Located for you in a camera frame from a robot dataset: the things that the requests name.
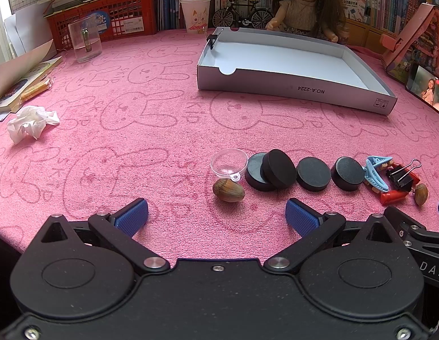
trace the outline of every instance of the tissue paper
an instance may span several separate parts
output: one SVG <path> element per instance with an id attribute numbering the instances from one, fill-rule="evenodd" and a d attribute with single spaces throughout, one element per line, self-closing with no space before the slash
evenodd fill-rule
<path id="1" fill-rule="evenodd" d="M 16 119 L 9 121 L 7 130 L 13 143 L 18 144 L 26 134 L 38 139 L 46 124 L 59 123 L 57 112 L 48 112 L 44 107 L 25 106 L 16 113 Z"/>

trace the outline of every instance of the black binder clip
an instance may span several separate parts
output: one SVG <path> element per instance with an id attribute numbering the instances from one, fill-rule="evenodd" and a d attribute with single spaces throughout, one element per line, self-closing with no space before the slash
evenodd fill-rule
<path id="1" fill-rule="evenodd" d="M 413 165 L 413 162 L 415 161 L 419 162 L 419 165 L 413 166 L 409 171 L 405 171 L 405 169 Z M 421 161 L 413 159 L 407 166 L 399 165 L 392 170 L 386 170 L 386 176 L 388 176 L 389 180 L 391 180 L 395 189 L 410 192 L 413 186 L 413 178 L 411 177 L 410 173 L 411 171 L 420 168 L 421 165 Z"/>
<path id="2" fill-rule="evenodd" d="M 207 27 L 204 27 L 203 32 L 205 33 L 205 37 L 207 37 L 207 43 L 210 45 L 210 50 L 213 49 L 213 45 L 215 44 L 216 40 L 218 39 L 218 36 L 221 34 L 221 32 L 224 30 L 221 29 L 221 31 L 218 34 L 207 34 Z"/>

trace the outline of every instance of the pink tablecloth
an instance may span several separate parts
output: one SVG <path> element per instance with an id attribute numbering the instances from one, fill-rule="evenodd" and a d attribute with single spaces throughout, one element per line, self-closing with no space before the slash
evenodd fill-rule
<path id="1" fill-rule="evenodd" d="M 37 141 L 13 145 L 0 123 L 0 234 L 23 250 L 51 213 L 84 220 L 117 211 L 136 197 L 150 218 L 135 239 L 172 263 L 185 258 L 266 259 L 298 236 L 284 218 L 290 197 L 351 220 L 382 212 L 361 185 L 347 193 L 333 182 L 320 193 L 298 184 L 263 193 L 243 179 L 246 197 L 227 204 L 212 194 L 210 157 L 222 148 L 252 155 L 280 148 L 294 163 L 319 157 L 332 166 L 347 155 L 420 159 L 427 203 L 413 195 L 402 211 L 439 231 L 439 114 L 386 76 L 376 58 L 360 56 L 398 97 L 390 116 L 297 99 L 199 92 L 196 63 L 204 36 L 166 31 L 103 44 L 103 54 L 78 64 L 68 52 L 50 91 L 31 105 L 56 110 L 61 123 Z"/>

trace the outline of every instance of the red plastic basket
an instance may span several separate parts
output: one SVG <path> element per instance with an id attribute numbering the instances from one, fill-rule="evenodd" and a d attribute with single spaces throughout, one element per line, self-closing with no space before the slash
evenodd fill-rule
<path id="1" fill-rule="evenodd" d="M 101 12 L 102 16 L 105 16 L 106 28 L 100 31 L 102 42 L 155 34 L 157 31 L 155 8 L 156 0 L 97 0 L 47 16 L 46 19 L 51 27 L 56 49 L 61 51 L 73 48 L 68 25 L 93 12 Z M 124 27 L 125 21 L 131 22 L 129 19 L 138 17 L 142 17 L 144 30 L 140 30 L 139 27 L 131 29 Z"/>

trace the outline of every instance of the round black disc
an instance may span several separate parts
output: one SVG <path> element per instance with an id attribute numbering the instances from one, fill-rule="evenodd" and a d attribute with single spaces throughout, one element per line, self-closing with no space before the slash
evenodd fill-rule
<path id="1" fill-rule="evenodd" d="M 265 177 L 277 189 L 286 189 L 296 182 L 296 168 L 289 156 L 281 150 L 271 150 L 263 157 Z"/>
<path id="2" fill-rule="evenodd" d="M 331 168 L 331 178 L 339 188 L 351 192 L 364 180 L 363 167 L 351 157 L 339 157 Z"/>
<path id="3" fill-rule="evenodd" d="M 270 192 L 275 190 L 276 187 L 271 184 L 262 169 L 263 157 L 266 155 L 265 152 L 260 152 L 253 154 L 248 160 L 248 166 L 245 172 L 245 179 L 250 186 L 261 192 Z"/>
<path id="4" fill-rule="evenodd" d="M 326 188 L 331 180 L 331 171 L 325 162 L 316 157 L 304 157 L 296 167 L 298 182 L 311 192 L 319 192 Z"/>

